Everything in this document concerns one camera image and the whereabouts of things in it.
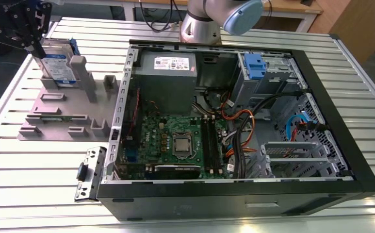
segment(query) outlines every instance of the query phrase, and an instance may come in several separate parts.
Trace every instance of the motherboard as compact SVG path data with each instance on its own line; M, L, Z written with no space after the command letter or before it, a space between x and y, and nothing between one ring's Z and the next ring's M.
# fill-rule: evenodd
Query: motherboard
M212 117L144 116L140 146L124 149L121 179L223 179L225 121Z

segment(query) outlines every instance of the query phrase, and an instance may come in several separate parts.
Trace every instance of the cpu socket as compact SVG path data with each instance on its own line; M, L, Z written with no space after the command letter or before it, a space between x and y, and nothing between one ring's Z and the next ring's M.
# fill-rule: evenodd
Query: cpu socket
M192 134L191 133L173 133L173 156L177 159L187 159L192 156Z

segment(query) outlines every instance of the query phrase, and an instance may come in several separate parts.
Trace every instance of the blue drive latch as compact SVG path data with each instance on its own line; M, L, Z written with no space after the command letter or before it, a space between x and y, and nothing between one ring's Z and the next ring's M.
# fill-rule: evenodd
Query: blue drive latch
M265 62L259 54L244 54L244 65L249 72L249 79L260 80L265 74Z

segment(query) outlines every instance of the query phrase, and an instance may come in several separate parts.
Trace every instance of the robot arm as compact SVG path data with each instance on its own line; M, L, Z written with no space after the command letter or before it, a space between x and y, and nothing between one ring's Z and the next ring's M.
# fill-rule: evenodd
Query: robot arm
M216 44L220 27L232 35L245 33L255 26L263 9L263 0L189 0L181 41Z
M52 4L38 0L0 0L0 43L44 58L40 40L48 31L51 9Z

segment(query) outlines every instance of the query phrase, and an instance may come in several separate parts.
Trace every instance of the wooden cabinet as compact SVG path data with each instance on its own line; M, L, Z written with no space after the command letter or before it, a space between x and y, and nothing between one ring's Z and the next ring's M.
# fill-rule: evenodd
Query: wooden cabinet
M316 0L324 12L309 33L336 34L359 63L375 51L375 0Z

